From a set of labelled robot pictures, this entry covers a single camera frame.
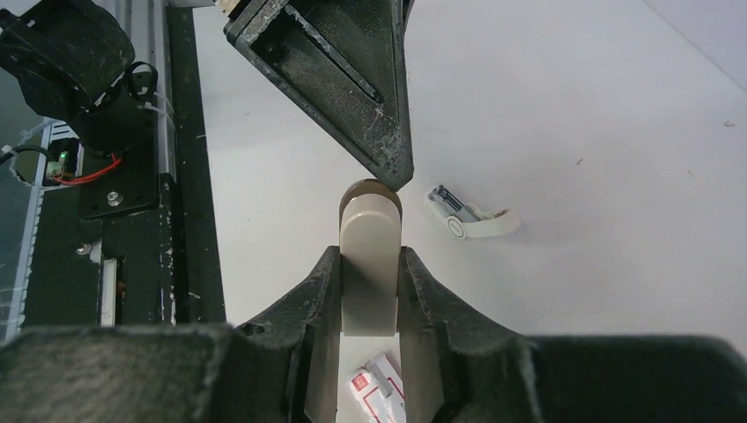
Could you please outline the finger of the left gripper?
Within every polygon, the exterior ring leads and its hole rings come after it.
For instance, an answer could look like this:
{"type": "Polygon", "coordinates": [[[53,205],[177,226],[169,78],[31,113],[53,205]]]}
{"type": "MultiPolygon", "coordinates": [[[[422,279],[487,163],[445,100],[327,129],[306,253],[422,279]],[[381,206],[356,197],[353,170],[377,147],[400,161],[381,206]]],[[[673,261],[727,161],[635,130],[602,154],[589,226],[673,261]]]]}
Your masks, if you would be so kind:
{"type": "Polygon", "coordinates": [[[228,42],[392,191],[414,175],[404,35],[413,3],[226,1],[228,42]]]}

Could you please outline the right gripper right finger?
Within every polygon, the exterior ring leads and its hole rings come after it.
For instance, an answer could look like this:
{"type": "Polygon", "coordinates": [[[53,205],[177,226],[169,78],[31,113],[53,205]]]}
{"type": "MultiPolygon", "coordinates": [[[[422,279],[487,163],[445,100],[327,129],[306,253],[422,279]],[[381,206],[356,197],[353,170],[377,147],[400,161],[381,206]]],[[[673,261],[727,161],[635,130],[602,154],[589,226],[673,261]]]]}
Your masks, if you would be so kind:
{"type": "Polygon", "coordinates": [[[743,422],[746,362],[703,336],[525,336],[442,285],[399,275],[409,422],[743,422]]]}

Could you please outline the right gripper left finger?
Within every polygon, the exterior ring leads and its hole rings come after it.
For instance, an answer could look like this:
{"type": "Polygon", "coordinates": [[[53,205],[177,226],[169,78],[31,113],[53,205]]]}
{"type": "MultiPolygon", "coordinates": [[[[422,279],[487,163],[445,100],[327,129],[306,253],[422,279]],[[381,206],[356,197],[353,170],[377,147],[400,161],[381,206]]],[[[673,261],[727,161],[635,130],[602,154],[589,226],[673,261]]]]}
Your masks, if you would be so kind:
{"type": "Polygon", "coordinates": [[[1,350],[4,422],[331,422],[342,257],[238,327],[25,330],[1,350]]]}

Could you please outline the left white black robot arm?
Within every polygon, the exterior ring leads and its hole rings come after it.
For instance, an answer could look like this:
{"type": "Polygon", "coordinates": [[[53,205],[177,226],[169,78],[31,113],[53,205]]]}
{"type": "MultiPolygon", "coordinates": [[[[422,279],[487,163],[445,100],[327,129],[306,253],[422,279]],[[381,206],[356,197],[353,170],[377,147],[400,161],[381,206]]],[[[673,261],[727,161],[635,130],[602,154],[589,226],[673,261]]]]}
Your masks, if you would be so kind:
{"type": "MultiPolygon", "coordinates": [[[[414,173],[404,33],[407,1],[220,1],[227,41],[395,191],[414,173]]],[[[96,152],[144,132],[135,49],[91,1],[1,12],[1,66],[39,115],[70,123],[96,152]]]]}

